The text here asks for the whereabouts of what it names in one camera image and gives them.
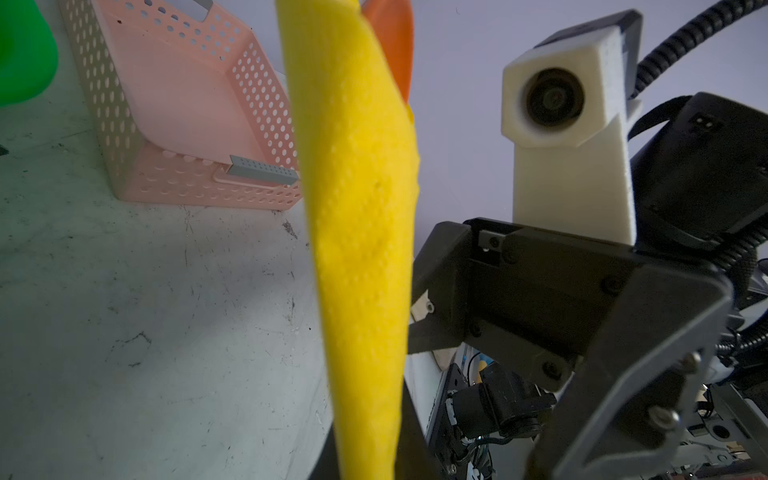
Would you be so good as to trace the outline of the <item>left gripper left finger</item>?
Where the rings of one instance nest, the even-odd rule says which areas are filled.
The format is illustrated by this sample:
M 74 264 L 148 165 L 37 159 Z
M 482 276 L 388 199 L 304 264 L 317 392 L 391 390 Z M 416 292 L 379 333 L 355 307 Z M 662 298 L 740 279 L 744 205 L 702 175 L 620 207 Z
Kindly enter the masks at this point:
M 334 426 L 331 426 L 328 431 L 322 451 L 320 452 L 308 480 L 339 480 L 339 465 Z

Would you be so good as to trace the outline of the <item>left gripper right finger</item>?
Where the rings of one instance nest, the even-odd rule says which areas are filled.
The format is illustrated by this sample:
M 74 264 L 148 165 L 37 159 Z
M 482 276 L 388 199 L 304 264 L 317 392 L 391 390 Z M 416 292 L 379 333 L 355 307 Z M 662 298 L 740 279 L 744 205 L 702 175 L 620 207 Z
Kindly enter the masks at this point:
M 407 383 L 403 382 L 401 426 L 395 480 L 439 480 L 439 464 L 429 452 Z

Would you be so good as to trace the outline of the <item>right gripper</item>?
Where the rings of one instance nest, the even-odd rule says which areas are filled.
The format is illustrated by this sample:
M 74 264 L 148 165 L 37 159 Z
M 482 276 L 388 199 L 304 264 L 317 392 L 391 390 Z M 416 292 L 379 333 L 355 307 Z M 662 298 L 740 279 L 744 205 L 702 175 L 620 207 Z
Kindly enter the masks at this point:
M 413 263 L 412 298 L 432 309 L 409 326 L 408 354 L 466 344 L 546 390 L 586 354 L 525 478 L 657 474 L 693 416 L 733 287 L 712 271 L 642 263 L 627 246 L 485 218 L 441 222 Z

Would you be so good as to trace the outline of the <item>yellow paper napkin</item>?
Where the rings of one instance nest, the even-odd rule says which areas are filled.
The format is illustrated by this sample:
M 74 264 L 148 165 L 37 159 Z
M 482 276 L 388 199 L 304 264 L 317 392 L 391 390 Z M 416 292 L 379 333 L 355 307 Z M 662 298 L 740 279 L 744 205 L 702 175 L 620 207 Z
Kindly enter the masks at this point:
M 276 5 L 337 463 L 391 479 L 401 425 L 419 153 L 412 115 L 355 1 Z

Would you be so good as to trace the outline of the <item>orange plastic spoon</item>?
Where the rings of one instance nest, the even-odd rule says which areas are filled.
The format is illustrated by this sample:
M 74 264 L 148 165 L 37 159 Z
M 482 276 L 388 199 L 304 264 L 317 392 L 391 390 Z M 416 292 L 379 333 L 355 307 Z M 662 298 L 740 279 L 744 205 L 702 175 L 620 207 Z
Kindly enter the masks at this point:
M 414 58 L 414 17 L 411 1 L 367 0 L 362 3 L 362 14 L 380 43 L 404 102 L 408 103 Z

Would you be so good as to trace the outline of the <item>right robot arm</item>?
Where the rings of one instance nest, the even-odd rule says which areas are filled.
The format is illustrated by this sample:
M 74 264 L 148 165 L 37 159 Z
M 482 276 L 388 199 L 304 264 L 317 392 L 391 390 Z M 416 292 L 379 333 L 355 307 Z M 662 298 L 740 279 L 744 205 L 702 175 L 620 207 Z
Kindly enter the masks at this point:
M 751 380 L 718 384 L 727 439 L 766 423 L 767 321 L 740 328 L 767 296 L 767 117 L 708 94 L 653 109 L 657 134 L 633 158 L 639 241 L 612 245 L 476 218 L 432 231 L 414 265 L 433 310 L 410 328 L 411 352 L 468 345 L 491 358 L 478 382 L 451 365 L 428 433 L 405 402 L 400 475 L 496 473 L 490 449 L 529 438 L 529 479 L 652 476 L 695 457 L 708 420 L 699 392 L 715 359 Z

